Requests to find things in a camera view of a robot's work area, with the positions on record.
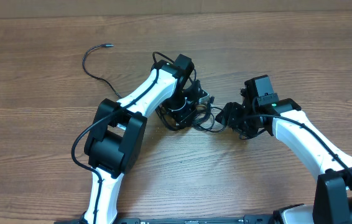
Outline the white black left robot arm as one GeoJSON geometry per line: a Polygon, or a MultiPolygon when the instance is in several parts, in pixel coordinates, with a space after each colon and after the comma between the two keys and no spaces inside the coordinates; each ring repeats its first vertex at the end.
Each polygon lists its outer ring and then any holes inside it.
{"type": "Polygon", "coordinates": [[[182,54],[174,61],[156,61],[148,78],[132,93],[99,104],[84,146],[93,182],[89,207],[79,223],[115,221],[122,179],[137,161],[152,113],[170,116],[176,131],[196,125],[197,106],[210,97],[199,80],[185,86],[195,72],[191,58],[182,54]]]}

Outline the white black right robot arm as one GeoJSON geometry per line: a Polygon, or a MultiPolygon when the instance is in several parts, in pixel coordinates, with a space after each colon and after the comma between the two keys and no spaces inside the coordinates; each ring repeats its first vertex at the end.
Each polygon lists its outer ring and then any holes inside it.
{"type": "Polygon", "coordinates": [[[263,132],[284,143],[316,180],[313,205],[274,210],[271,215],[246,215],[244,223],[352,223],[352,156],[327,139],[291,98],[279,99],[268,75],[245,81],[243,102],[230,102],[216,121],[243,140],[263,132]]]}

